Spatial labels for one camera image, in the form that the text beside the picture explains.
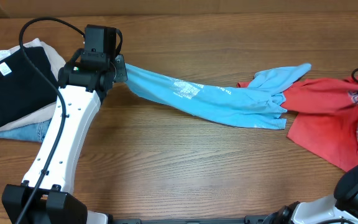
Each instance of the white print on shirt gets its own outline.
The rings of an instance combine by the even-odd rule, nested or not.
[[[177,91],[177,92],[173,92],[174,94],[181,97],[188,98],[189,100],[191,100],[194,96],[196,96],[197,93],[200,91],[200,89],[184,81],[175,81],[173,83],[173,86],[174,86],[174,90]]]
[[[217,86],[216,88],[218,88],[218,89],[220,89],[220,90],[222,90],[222,91],[225,91],[226,93],[228,93],[229,95],[231,95],[231,91],[230,91],[230,90],[227,90],[227,89],[222,88],[222,87],[219,87],[219,86]]]
[[[204,85],[203,84],[197,84],[197,83],[193,83],[194,85],[200,87],[200,88],[204,88]]]

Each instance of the white cloth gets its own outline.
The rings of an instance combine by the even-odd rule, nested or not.
[[[56,52],[56,50],[53,47],[47,45],[46,43],[41,42],[38,38],[34,39],[31,42],[24,44],[24,46],[25,47],[43,47],[45,50],[45,54],[47,55],[47,57],[49,59],[50,69],[51,69],[53,75],[55,76],[55,78],[57,79],[59,69],[62,68],[66,62]],[[14,52],[16,52],[19,49],[20,49],[20,47],[16,46],[16,47],[9,49],[9,51],[11,52],[11,54],[13,54]],[[28,124],[34,124],[34,123],[46,121],[53,116],[53,113],[55,112],[55,104],[56,103],[49,104],[49,105],[44,106],[43,108],[23,117],[21,119],[18,119],[16,121],[12,121],[8,124],[5,124],[4,126],[0,127],[0,131],[6,131],[6,130],[13,129],[13,128],[25,126]]]

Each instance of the clothing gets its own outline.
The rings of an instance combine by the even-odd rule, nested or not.
[[[303,65],[300,65],[299,67],[274,68],[271,70],[258,72],[255,74],[256,79],[254,79],[252,86],[249,89],[235,91],[235,92],[232,92],[232,89],[235,89],[235,88],[230,88],[230,87],[229,88],[221,88],[221,87],[216,87],[216,86],[205,86],[205,85],[201,85],[201,84],[189,83],[189,82],[185,82],[183,80],[177,80],[177,79],[165,77],[163,75],[159,75],[156,73],[148,72],[146,70],[137,68],[132,65],[126,65],[126,67],[127,67],[127,75],[128,75],[127,85],[135,94],[137,94],[141,97],[144,97],[148,100],[152,100],[154,102],[162,103],[162,104],[166,104],[166,105],[170,105],[170,104],[168,104],[168,102],[166,102],[166,100],[169,100],[169,96],[168,96],[168,98],[164,98],[161,95],[158,95],[156,90],[153,90],[152,88],[148,88],[148,89],[138,88],[138,86],[136,84],[141,85],[143,83],[142,82],[143,80],[147,81],[147,78],[151,79],[151,80],[149,80],[149,82],[153,82],[153,80],[159,81],[159,82],[157,82],[157,84],[160,84],[160,86],[157,90],[162,89],[162,94],[167,93],[167,91],[168,91],[168,93],[170,93],[171,95],[173,94],[175,96],[178,96],[179,99],[184,99],[184,100],[186,99],[185,101],[173,100],[173,103],[176,103],[179,106],[183,106],[183,102],[186,103],[187,100],[191,100],[192,98],[194,98],[194,95],[198,95],[199,92],[204,93],[203,94],[204,98],[198,98],[197,100],[206,100],[205,102],[203,102],[204,105],[206,103],[211,104],[215,98],[219,98],[222,95],[225,96],[226,94],[229,96],[231,96],[231,94],[234,94],[234,93],[240,95],[241,98],[239,101],[242,104],[245,104],[247,101],[250,102],[251,100],[257,101],[259,99],[258,95],[265,96],[266,98],[268,98],[268,96],[270,96],[271,100],[261,101],[261,102],[275,105],[276,109],[278,110],[278,113],[270,113],[270,114],[266,113],[266,114],[262,114],[262,115],[246,114],[246,113],[242,114],[241,111],[243,110],[243,108],[239,108],[239,107],[241,107],[241,105],[237,105],[235,101],[232,102],[232,104],[234,104],[234,107],[237,107],[236,109],[237,109],[237,113],[239,114],[238,116],[246,117],[244,119],[250,119],[251,121],[246,121],[249,124],[252,124],[252,122],[257,123],[257,124],[253,124],[253,126],[251,126],[251,128],[256,128],[255,126],[257,126],[257,125],[269,125],[273,128],[278,129],[278,128],[285,127],[285,120],[279,119],[281,113],[283,111],[286,111],[285,109],[279,107],[279,105],[282,103],[282,101],[285,100],[285,98],[283,97],[282,93],[278,93],[273,96],[272,96],[272,94],[274,94],[275,92],[278,92],[278,91],[282,91],[283,89],[285,89],[288,86],[289,83],[300,78],[308,70],[310,70],[311,65],[303,64]],[[169,88],[164,89],[165,87],[161,86],[164,83],[167,84],[167,81],[171,85],[173,84],[170,92],[169,92]],[[205,97],[210,92],[213,95],[211,95],[211,97],[209,97],[209,96]],[[211,105],[209,108],[207,108],[206,111],[211,113],[209,110],[213,110],[216,107],[221,106],[221,104],[224,103],[224,100],[227,100],[227,97],[224,97],[224,99],[220,99],[220,101],[219,101],[220,104]],[[260,107],[256,108],[256,110],[262,111],[263,108],[265,107],[265,105],[259,105],[259,106]],[[224,110],[224,109],[218,108],[218,110],[220,113],[222,113],[222,110]],[[228,121],[227,123],[231,123],[231,121],[228,119],[230,117],[233,117],[233,115],[231,116],[230,114],[227,114],[227,116],[224,117],[223,120]],[[42,129],[47,129],[47,126],[49,125],[49,123],[46,123],[46,122],[39,123],[39,124],[42,125]],[[38,141],[38,140],[34,140],[34,139],[37,139],[37,137],[34,137],[36,135],[34,133],[35,133],[34,131],[28,131],[28,129],[26,129],[26,127],[21,127],[21,128],[16,128],[16,129],[13,129],[10,131],[5,131],[3,135],[0,134],[0,138],[10,138],[10,139],[25,140],[25,141]]]
[[[285,128],[282,91],[311,68],[274,68],[255,74],[248,88],[186,82],[126,65],[129,89],[147,100],[172,106],[201,118],[242,128]]]
[[[358,165],[358,84],[348,78],[296,82],[283,108],[299,112],[288,138],[349,171]]]
[[[65,61],[64,59],[56,52],[55,49],[53,49],[51,46],[45,44],[44,42],[41,42],[39,39],[34,39],[32,42],[24,44],[25,47],[43,47],[45,54],[48,57],[48,60],[51,65],[51,71],[55,78],[58,76],[58,70],[64,66]],[[20,47],[16,46],[11,49],[9,49],[10,53],[13,54],[17,50],[19,50]],[[28,124],[34,124],[39,123],[42,121],[46,121],[50,119],[55,111],[55,103],[52,103],[48,106],[45,106],[23,118],[20,118],[16,121],[10,122],[2,127],[0,127],[0,131],[10,130],[13,128],[25,126]]]
[[[25,50],[34,65],[57,88],[42,47]],[[56,101],[57,94],[25,60],[20,51],[0,61],[0,127]]]
[[[50,119],[47,121],[39,122],[37,124],[29,124],[7,131],[0,131],[0,138],[42,142],[44,141],[45,135],[47,134],[49,124]]]

